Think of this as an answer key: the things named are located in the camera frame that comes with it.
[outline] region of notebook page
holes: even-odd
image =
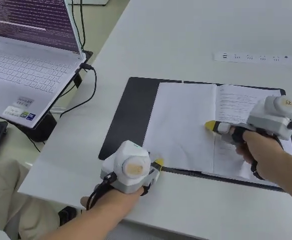
[[[217,90],[216,119],[222,122],[245,123],[250,111],[260,99],[267,96],[280,96],[279,90],[265,90],[233,85],[222,85]],[[291,152],[291,141],[283,141]],[[257,179],[250,171],[251,166],[236,154],[235,147],[215,138],[214,173],[227,177],[248,179],[249,182],[267,184]]]
[[[161,154],[164,166],[213,171],[214,136],[204,124],[215,119],[214,84],[161,83],[143,147]]]

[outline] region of power strip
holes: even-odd
[[[289,55],[263,55],[223,51],[215,53],[214,60],[233,63],[292,65],[292,56]]]

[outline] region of black folder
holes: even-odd
[[[128,80],[125,91],[121,97],[117,111],[107,133],[106,139],[99,153],[99,159],[105,160],[107,157],[116,152],[120,145],[126,140],[130,140],[140,146],[143,145],[148,127],[148,122],[152,112],[152,107],[154,105],[157,90],[160,83],[182,83],[182,82],[179,80],[153,79],[141,77],[131,77]],[[211,84],[211,83],[185,81],[184,84]],[[267,90],[280,90],[281,95],[286,95],[286,92],[283,89],[279,88],[267,88],[257,86],[244,87]],[[225,177],[211,176],[208,174],[204,174],[200,171],[189,171],[170,167],[164,167],[163,171],[259,187],[264,189],[283,191],[281,188],[276,186],[268,186],[253,182],[229,179]]]

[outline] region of hand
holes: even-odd
[[[276,140],[253,131],[245,131],[243,139],[247,143],[251,155],[258,162],[259,175],[264,179],[276,182],[275,176],[279,171],[279,164],[284,159],[285,151]],[[252,163],[253,159],[246,149],[240,146],[236,151],[244,157],[246,162]]]
[[[119,219],[123,219],[137,204],[142,194],[142,187],[137,192],[131,194],[125,194],[114,189],[101,197],[92,209],[110,209]],[[88,197],[84,196],[80,203],[86,207],[87,201]]]

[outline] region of laptop screen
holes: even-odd
[[[0,0],[0,36],[79,52],[64,0]]]

